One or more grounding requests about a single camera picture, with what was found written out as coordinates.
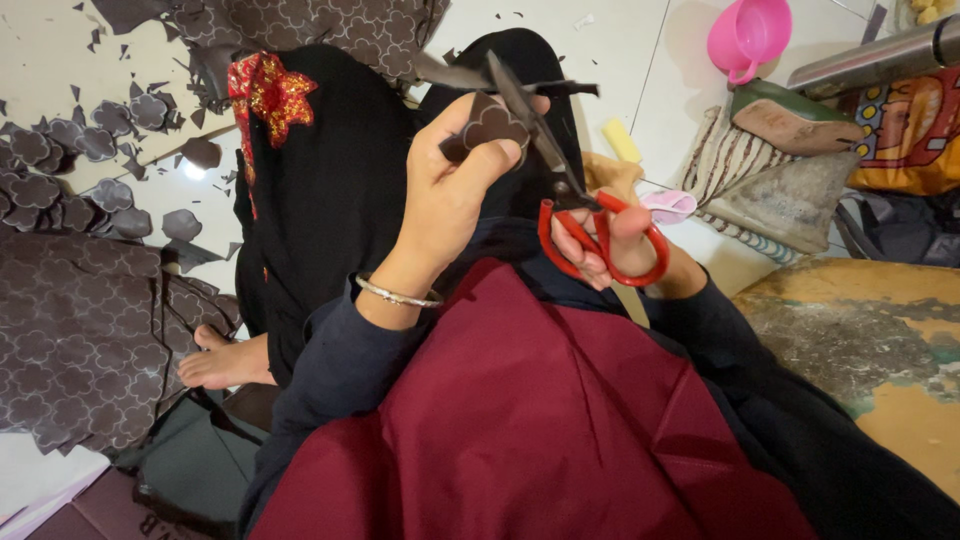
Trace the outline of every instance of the striped cloth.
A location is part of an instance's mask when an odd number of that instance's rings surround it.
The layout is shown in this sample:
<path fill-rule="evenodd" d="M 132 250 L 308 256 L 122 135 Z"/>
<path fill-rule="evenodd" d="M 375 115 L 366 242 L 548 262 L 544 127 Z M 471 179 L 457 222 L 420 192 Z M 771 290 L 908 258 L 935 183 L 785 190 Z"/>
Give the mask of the striped cloth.
<path fill-rule="evenodd" d="M 699 210 L 695 215 L 716 231 L 740 240 L 775 262 L 789 264 L 801 254 L 701 210 L 744 179 L 797 159 L 734 126 L 730 121 L 731 103 L 732 95 L 724 107 L 712 107 L 704 112 L 704 121 L 686 157 L 683 190 L 697 199 Z"/>

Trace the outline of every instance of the woman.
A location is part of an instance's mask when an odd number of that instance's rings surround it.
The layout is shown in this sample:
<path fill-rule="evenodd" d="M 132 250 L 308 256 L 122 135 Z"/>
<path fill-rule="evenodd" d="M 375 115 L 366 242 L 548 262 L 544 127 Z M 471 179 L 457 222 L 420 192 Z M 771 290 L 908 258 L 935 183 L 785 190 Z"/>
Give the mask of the woman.
<path fill-rule="evenodd" d="M 523 30 L 481 38 L 457 63 L 479 68 L 488 50 L 525 84 L 562 77 L 549 45 Z M 276 145 L 282 126 L 250 114 L 237 281 L 252 333 L 269 337 L 228 345 L 200 329 L 211 351 L 180 369 L 190 384 L 286 387 L 242 535 L 960 530 L 960 508 L 780 368 L 683 250 L 671 246 L 666 275 L 641 291 L 649 331 L 626 317 L 603 261 L 559 228 L 584 282 L 557 270 L 536 235 L 550 196 L 536 158 L 512 171 L 519 148 L 501 140 L 457 166 L 438 149 L 467 123 L 472 95 L 433 88 L 414 113 L 330 47 L 278 59 L 301 87 L 315 83 L 316 115 L 297 109 L 307 126 L 287 126 Z M 252 101 L 263 101 L 256 90 Z M 582 174 L 569 101 L 535 105 Z M 649 225 L 640 208 L 611 219 L 612 262 L 628 275 L 655 262 Z M 443 307 L 422 306 L 431 288 Z"/>

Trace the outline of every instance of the wrist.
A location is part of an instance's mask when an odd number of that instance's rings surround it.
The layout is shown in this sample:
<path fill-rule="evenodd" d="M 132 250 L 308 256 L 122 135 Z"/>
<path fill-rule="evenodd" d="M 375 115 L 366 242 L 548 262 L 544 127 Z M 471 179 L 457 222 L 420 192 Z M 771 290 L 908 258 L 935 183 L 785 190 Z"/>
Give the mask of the wrist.
<path fill-rule="evenodd" d="M 445 269 L 445 264 L 397 244 L 369 281 L 396 294 L 422 300 Z"/>
<path fill-rule="evenodd" d="M 689 298 L 707 286 L 707 273 L 686 251 L 670 242 L 670 265 L 659 281 L 644 288 L 644 293 L 655 299 L 680 300 Z"/>

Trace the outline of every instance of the black bag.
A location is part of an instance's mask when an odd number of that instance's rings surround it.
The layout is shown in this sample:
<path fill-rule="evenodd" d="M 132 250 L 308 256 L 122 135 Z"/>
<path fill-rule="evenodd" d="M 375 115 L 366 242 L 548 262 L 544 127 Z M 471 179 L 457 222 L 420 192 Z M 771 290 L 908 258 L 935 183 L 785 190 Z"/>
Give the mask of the black bag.
<path fill-rule="evenodd" d="M 136 474 L 134 500 L 160 519 L 233 538 L 254 455 L 269 433 L 228 415 L 222 402 L 222 392 L 191 389 L 114 465 Z"/>
<path fill-rule="evenodd" d="M 960 268 L 960 188 L 919 197 L 893 191 L 848 193 L 863 228 L 837 205 L 833 221 L 853 258 Z"/>

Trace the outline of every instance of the metal pipe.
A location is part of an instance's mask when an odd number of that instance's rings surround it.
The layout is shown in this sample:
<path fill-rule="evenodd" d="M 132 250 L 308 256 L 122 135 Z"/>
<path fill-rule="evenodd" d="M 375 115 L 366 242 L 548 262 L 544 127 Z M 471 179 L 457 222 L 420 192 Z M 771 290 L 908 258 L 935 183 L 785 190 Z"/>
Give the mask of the metal pipe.
<path fill-rule="evenodd" d="M 787 87 L 823 100 L 960 65 L 960 15 L 918 26 L 798 68 Z"/>

